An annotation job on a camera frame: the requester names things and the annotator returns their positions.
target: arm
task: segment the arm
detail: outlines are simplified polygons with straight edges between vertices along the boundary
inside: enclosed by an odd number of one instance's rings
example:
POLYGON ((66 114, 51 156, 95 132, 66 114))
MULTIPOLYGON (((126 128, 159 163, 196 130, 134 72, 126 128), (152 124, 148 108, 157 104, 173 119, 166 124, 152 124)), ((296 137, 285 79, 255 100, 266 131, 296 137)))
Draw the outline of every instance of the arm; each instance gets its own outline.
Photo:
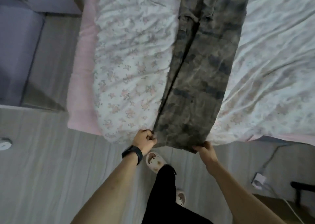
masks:
POLYGON ((207 171, 217 181, 224 198, 237 223, 243 224, 285 224, 276 214, 247 192, 218 162, 215 150, 209 142, 205 147, 194 147, 199 152, 207 171))
MULTIPOLYGON (((146 155, 157 142, 156 139, 147 140, 147 134, 153 138, 150 130, 140 130, 132 143, 143 155, 146 155)), ((120 223, 137 163, 138 156, 135 153, 126 155, 84 204, 71 224, 120 223)))

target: black pants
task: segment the black pants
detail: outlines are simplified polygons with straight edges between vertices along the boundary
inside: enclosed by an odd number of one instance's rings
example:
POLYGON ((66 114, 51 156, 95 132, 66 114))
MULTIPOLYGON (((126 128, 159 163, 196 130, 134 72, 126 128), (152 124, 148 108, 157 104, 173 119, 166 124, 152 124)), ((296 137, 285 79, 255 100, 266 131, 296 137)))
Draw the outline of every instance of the black pants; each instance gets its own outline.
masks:
POLYGON ((175 175, 176 172, 170 165, 165 165, 160 169, 147 203, 142 224, 213 224, 208 219, 175 203, 175 175))

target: hand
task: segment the hand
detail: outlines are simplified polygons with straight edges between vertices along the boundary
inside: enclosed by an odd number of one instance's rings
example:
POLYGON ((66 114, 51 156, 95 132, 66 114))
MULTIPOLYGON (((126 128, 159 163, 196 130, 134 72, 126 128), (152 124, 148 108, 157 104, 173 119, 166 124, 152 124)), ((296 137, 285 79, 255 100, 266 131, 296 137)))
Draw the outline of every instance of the hand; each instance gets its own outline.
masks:
POLYGON ((201 160, 205 163, 207 171, 213 175, 214 169, 218 166, 218 158, 215 154, 215 149, 209 141, 205 141, 203 147, 193 146, 192 148, 199 152, 201 160))
POLYGON ((146 155, 153 146, 158 142, 156 138, 153 139, 153 134, 151 130, 142 130, 140 129, 138 133, 136 134, 132 145, 138 147, 143 156, 146 155))

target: foot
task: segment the foot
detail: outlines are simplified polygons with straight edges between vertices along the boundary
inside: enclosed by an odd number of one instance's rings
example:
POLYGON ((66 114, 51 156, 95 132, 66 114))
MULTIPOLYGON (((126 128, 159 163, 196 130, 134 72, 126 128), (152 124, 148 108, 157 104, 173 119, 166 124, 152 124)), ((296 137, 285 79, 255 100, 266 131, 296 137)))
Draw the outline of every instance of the foot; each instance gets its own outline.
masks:
POLYGON ((186 205, 186 196, 182 190, 176 190, 176 201, 178 205, 184 207, 186 205))
POLYGON ((165 164, 165 160, 156 152, 149 152, 146 156, 146 164, 156 174, 165 164))

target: bed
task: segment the bed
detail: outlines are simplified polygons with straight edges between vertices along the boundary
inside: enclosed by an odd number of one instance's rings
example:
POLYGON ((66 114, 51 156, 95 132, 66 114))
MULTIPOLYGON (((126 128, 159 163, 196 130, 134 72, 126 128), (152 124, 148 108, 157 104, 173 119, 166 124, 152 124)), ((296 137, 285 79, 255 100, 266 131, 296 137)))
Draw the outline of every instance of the bed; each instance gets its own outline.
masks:
MULTIPOLYGON (((103 34, 100 39, 102 34, 97 27, 100 20, 106 17, 97 17, 97 0, 85 1, 68 90, 69 128, 103 135, 109 141, 117 143, 129 141, 139 128, 152 128, 160 105, 159 99, 163 95, 163 85, 168 72, 167 63, 172 55, 171 45, 175 39, 176 14, 180 0, 150 0, 150 4, 155 5, 161 2, 167 10, 157 11, 153 6, 151 10, 144 9, 137 14, 143 24, 149 24, 149 27, 156 25, 155 22, 150 24, 150 19, 147 19, 152 13, 159 13, 161 17, 168 18, 168 36, 163 38, 164 43, 159 44, 160 50, 148 51, 151 56, 147 60, 150 64, 148 73, 141 77, 135 75, 147 68, 136 61, 135 67, 122 67, 122 70, 126 71, 137 69, 130 74, 124 73, 125 77, 120 77, 111 70, 107 71, 106 78, 99 79, 95 77, 95 70, 94 77, 91 75, 95 64, 93 59, 96 63, 98 58, 102 59, 97 53, 104 52, 104 48, 107 52, 115 52, 113 47, 117 44, 109 39, 108 42, 112 46, 107 46, 108 34, 103 34), (103 46, 100 43, 97 45, 98 40, 104 43, 103 46), (122 82, 119 87, 117 83, 107 87, 110 79, 113 83, 119 79, 122 79, 122 82), (107 99, 98 99, 97 92, 93 97, 93 80, 96 80, 94 92, 103 89, 107 99), (128 105, 132 106, 129 108, 125 101, 131 91, 134 91, 137 98, 133 103, 128 101, 128 105), (102 102, 108 113, 102 114, 97 108, 95 111, 93 100, 96 106, 102 102)), ((314 13, 313 0, 249 0, 224 100, 207 140, 218 145, 236 140, 250 141, 267 135, 315 144, 315 119, 312 111, 315 101, 312 93, 312 74, 315 74, 315 30, 311 29, 315 24, 314 13)), ((162 40, 158 36, 153 38, 155 42, 162 40)), ((128 52, 138 55, 139 51, 135 49, 128 52)), ((115 62, 116 65, 120 63, 115 59, 110 61, 112 64, 115 62)))

